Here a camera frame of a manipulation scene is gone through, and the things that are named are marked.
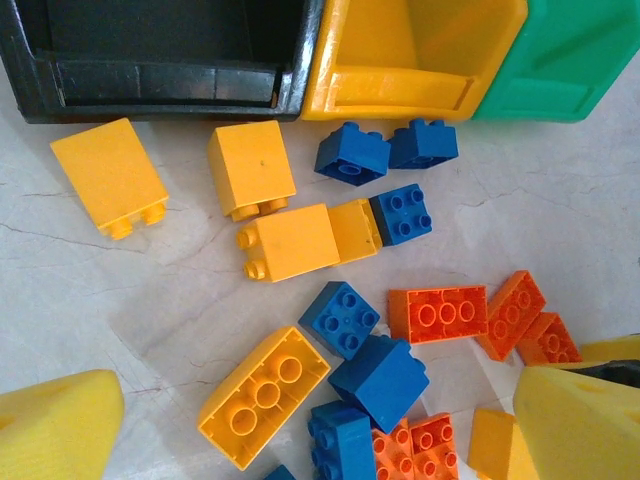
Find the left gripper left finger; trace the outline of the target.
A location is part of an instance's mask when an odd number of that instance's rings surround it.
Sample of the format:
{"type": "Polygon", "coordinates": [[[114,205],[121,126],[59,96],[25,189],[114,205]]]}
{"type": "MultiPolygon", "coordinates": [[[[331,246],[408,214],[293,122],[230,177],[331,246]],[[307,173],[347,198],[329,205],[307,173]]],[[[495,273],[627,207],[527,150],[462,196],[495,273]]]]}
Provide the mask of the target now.
{"type": "Polygon", "coordinates": [[[0,394],[0,480],[101,480],[123,418],[111,370],[0,394]]]}

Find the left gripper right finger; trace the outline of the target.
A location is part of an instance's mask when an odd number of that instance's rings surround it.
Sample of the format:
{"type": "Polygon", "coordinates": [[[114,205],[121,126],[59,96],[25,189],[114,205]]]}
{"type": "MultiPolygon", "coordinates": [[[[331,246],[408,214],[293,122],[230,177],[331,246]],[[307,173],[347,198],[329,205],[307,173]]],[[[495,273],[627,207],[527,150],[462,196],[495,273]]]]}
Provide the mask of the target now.
{"type": "Polygon", "coordinates": [[[640,335],[522,371],[514,412],[540,480],[640,480],[640,335]]]}

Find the yellow tall lego brick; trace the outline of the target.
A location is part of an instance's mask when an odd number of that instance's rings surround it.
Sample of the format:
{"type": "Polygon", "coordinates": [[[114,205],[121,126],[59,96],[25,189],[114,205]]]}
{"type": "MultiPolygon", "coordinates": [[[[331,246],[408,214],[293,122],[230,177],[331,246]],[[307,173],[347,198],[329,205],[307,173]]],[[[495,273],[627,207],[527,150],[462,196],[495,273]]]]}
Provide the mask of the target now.
{"type": "Polygon", "coordinates": [[[339,263],[328,208],[319,203],[249,222],[236,234],[255,281],[278,282],[339,263]]]}
{"type": "Polygon", "coordinates": [[[477,408],[468,465],[478,480],[540,480],[516,417],[477,408]]]}
{"type": "Polygon", "coordinates": [[[222,213],[234,222],[281,210],[296,194],[276,120],[216,128],[207,155],[222,213]]]}
{"type": "Polygon", "coordinates": [[[50,143],[97,229],[114,240],[166,214],[168,191],[127,118],[50,143]]]}

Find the orange long lego brick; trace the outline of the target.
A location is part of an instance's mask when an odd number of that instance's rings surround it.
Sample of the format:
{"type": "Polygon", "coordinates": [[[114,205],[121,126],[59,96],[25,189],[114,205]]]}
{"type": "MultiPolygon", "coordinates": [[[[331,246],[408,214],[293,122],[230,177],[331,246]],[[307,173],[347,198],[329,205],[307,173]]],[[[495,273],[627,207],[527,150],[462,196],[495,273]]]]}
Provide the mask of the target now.
{"type": "Polygon", "coordinates": [[[411,345],[484,335],[488,332],[486,287],[392,289],[388,324],[394,339],[411,345]]]}
{"type": "Polygon", "coordinates": [[[503,362],[545,305],[532,274],[516,271],[489,300],[488,332],[477,342],[490,359],[503,362]]]}
{"type": "Polygon", "coordinates": [[[414,480],[458,480],[458,456],[449,413],[409,423],[414,480]]]}
{"type": "Polygon", "coordinates": [[[526,366],[579,363],[582,356],[558,313],[541,312],[516,345],[526,366]]]}
{"type": "Polygon", "coordinates": [[[373,428],[372,444],[376,461],[376,480],[414,480],[407,418],[402,418],[389,434],[373,428]]]}

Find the yellow long lego brick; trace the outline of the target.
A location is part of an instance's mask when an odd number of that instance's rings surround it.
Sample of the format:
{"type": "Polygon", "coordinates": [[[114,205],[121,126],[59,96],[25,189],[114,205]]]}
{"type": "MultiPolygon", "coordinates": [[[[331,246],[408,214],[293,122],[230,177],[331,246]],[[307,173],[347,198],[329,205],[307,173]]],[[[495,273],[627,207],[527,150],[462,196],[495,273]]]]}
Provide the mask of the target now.
{"type": "Polygon", "coordinates": [[[280,328],[209,396],[197,428],[244,471],[329,372],[330,365],[296,327],[280,328]]]}

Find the yellow small lego brick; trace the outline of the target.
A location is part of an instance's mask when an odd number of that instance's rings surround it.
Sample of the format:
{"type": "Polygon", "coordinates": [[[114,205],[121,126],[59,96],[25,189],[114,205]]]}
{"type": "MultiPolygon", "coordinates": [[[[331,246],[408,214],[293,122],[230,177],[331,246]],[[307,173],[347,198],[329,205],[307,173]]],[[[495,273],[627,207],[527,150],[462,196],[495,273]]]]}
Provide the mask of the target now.
{"type": "Polygon", "coordinates": [[[328,209],[340,264],[376,255],[383,243],[370,202],[359,198],[328,209]]]}

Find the black plastic bin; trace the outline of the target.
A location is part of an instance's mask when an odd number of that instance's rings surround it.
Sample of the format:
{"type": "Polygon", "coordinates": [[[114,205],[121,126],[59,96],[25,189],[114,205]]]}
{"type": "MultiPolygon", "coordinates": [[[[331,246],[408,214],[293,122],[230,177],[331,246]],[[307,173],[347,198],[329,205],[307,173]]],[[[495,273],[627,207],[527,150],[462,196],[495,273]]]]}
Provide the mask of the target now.
{"type": "Polygon", "coordinates": [[[0,0],[0,58],[35,124],[251,121],[302,110],[325,0],[0,0]]]}

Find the green plastic bin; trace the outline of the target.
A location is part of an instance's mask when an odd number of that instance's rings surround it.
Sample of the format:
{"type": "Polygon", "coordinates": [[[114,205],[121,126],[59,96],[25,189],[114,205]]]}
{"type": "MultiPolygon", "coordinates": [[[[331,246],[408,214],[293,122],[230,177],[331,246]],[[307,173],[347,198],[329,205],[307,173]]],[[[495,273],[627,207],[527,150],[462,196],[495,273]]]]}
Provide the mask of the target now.
{"type": "Polygon", "coordinates": [[[640,0],[527,5],[527,20],[474,117],[581,121],[640,50],[640,0]]]}

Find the yellow plastic bin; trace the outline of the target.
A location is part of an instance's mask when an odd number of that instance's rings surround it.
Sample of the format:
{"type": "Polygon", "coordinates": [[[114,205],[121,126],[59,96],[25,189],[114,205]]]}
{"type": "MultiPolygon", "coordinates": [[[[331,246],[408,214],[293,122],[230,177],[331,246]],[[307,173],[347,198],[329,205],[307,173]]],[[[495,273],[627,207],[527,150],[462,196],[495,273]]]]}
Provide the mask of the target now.
{"type": "Polygon", "coordinates": [[[305,120],[473,116],[527,0],[326,0],[305,120]]]}

